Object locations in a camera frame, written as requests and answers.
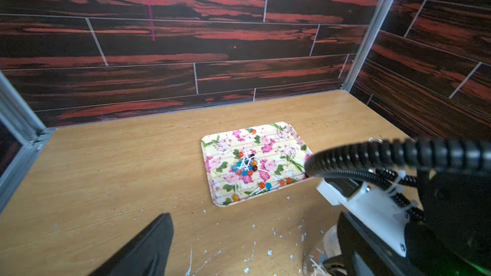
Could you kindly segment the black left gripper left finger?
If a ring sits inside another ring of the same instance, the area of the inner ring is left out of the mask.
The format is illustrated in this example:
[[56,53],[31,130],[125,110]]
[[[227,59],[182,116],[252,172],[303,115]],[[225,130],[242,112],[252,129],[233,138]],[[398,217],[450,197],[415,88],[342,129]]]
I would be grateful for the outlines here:
[[91,274],[164,275],[173,234],[171,215],[160,214]]

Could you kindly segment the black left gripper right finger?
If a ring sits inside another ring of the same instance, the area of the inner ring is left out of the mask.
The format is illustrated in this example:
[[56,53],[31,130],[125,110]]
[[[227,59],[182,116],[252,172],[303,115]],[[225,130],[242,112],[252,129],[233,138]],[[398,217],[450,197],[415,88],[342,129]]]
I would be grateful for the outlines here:
[[351,213],[340,214],[337,232],[348,275],[422,274]]

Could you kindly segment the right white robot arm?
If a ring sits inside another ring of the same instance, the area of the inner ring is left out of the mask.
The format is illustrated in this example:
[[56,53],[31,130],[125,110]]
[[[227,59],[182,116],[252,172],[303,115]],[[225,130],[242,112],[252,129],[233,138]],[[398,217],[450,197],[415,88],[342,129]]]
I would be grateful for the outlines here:
[[424,275],[490,275],[490,173],[418,171],[425,219],[407,226],[407,257]]

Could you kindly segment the clear candy jar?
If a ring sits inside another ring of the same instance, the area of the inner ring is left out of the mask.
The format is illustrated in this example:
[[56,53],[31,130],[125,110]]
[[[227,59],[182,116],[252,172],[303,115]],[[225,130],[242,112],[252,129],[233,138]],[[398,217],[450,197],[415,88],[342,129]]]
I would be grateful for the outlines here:
[[337,225],[324,233],[322,240],[305,255],[302,271],[303,275],[347,275]]

